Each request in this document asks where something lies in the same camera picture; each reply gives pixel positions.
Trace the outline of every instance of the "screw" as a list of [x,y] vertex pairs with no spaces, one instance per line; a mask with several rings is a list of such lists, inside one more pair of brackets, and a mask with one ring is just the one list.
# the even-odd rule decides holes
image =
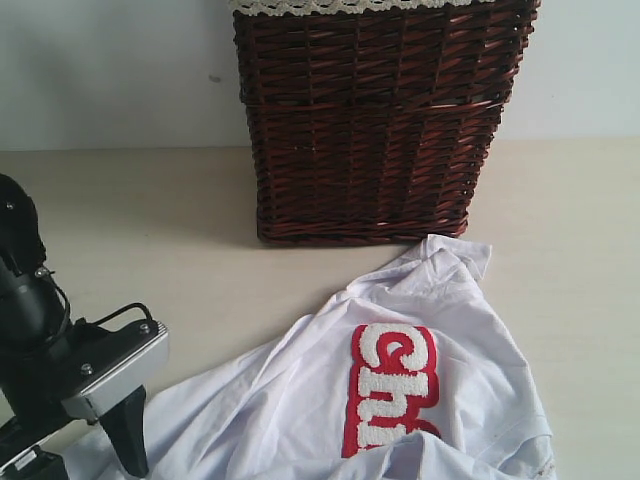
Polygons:
[[49,275],[49,269],[47,267],[40,267],[36,270],[35,275],[36,278],[46,277],[47,275]]
[[87,377],[89,375],[92,375],[93,374],[93,367],[91,366],[90,363],[84,363],[80,367],[80,373],[82,373],[82,375],[84,375],[85,377]]

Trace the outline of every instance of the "brown wicker basket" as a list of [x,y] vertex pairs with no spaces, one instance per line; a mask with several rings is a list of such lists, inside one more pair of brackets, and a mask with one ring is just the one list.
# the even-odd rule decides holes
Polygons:
[[235,12],[260,238],[358,245],[461,234],[538,7]]

